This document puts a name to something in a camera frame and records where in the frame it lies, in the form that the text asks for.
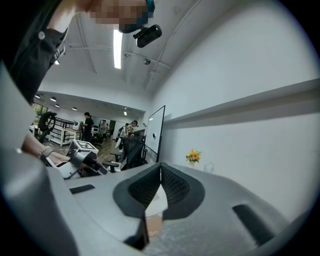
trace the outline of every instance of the ceiling light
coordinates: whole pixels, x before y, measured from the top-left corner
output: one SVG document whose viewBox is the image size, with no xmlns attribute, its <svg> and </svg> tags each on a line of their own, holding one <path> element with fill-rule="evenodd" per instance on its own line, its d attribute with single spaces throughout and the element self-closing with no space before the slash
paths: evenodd
<svg viewBox="0 0 320 256">
<path fill-rule="evenodd" d="M 113 58 L 116 69 L 121 69 L 122 36 L 118 30 L 113 31 Z"/>
</svg>

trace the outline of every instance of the table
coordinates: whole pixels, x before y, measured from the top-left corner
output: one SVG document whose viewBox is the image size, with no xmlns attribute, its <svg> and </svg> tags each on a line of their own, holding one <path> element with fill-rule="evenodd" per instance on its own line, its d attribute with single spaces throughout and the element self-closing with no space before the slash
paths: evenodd
<svg viewBox="0 0 320 256">
<path fill-rule="evenodd" d="M 40 136 L 42 134 L 42 131 L 39 129 L 39 120 L 36 119 L 33 121 L 33 125 L 30 125 L 30 129 L 32 130 L 33 136 L 35 136 L 36 129 L 38 130 L 38 135 Z"/>
<path fill-rule="evenodd" d="M 91 135 L 92 136 L 95 136 L 95 134 L 99 134 L 100 132 L 98 132 L 98 131 L 91 131 Z"/>
<path fill-rule="evenodd" d="M 62 147 L 63 143 L 65 142 L 65 132 L 74 134 L 74 139 L 77 139 L 78 134 L 82 134 L 82 132 L 80 130 L 72 130 L 69 128 L 62 128 L 61 131 L 61 142 L 60 142 L 60 147 Z"/>
</svg>

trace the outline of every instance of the person's arm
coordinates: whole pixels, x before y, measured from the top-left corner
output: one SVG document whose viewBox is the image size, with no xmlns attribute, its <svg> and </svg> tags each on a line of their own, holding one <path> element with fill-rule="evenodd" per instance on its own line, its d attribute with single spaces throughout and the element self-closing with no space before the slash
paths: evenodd
<svg viewBox="0 0 320 256">
<path fill-rule="evenodd" d="M 88 121 L 88 118 L 87 118 L 82 126 L 83 126 L 83 127 L 88 126 L 88 122 L 89 122 L 89 121 Z"/>
<path fill-rule="evenodd" d="M 27 133 L 22 145 L 22 151 L 38 158 L 45 149 L 46 147 L 42 145 L 31 133 Z M 58 165 L 61 162 L 68 162 L 70 159 L 69 157 L 56 152 L 52 152 L 49 155 L 49 158 L 55 165 Z"/>
</svg>

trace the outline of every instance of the ceiling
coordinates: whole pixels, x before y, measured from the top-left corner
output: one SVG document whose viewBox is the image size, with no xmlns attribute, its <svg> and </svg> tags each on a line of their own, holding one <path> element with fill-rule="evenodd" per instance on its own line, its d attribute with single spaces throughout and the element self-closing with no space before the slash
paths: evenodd
<svg viewBox="0 0 320 256">
<path fill-rule="evenodd" d="M 127 106 L 121 106 L 117 104 L 112 104 L 109 102 L 104 102 L 100 100 L 95 100 L 91 98 L 78 97 L 68 94 L 53 93 L 53 92 L 39 92 L 40 101 L 46 106 L 51 106 L 55 108 L 56 104 L 59 104 L 61 109 L 72 110 L 73 107 L 76 107 L 79 112 L 90 112 L 92 115 L 97 116 L 99 114 L 112 114 L 112 115 L 124 115 L 124 108 L 127 108 L 128 118 L 140 117 L 144 114 L 144 111 L 130 109 Z M 51 97 L 55 97 L 57 102 L 50 100 Z"/>
<path fill-rule="evenodd" d="M 158 24 L 162 37 L 144 48 L 138 48 L 133 34 L 124 34 L 121 69 L 114 67 L 113 31 L 95 24 L 86 14 L 77 15 L 69 26 L 66 54 L 60 59 L 60 65 L 54 65 L 49 72 L 54 76 L 67 72 L 71 77 L 79 72 L 91 73 L 106 80 L 116 77 L 119 84 L 153 93 L 178 59 L 206 29 L 241 2 L 155 0 L 154 18 L 149 25 Z M 143 63 L 145 57 L 151 60 L 150 65 Z"/>
</svg>

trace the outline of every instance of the wrist watch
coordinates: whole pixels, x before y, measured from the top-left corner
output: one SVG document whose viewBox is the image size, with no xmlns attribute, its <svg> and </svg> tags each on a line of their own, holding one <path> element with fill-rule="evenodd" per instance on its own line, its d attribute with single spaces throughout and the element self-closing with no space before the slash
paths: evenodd
<svg viewBox="0 0 320 256">
<path fill-rule="evenodd" d="M 40 158 L 42 161 L 45 161 L 46 158 L 48 158 L 49 155 L 50 155 L 52 152 L 53 152 L 52 149 L 45 147 L 44 150 L 42 150 L 42 152 L 40 153 L 39 158 Z"/>
</svg>

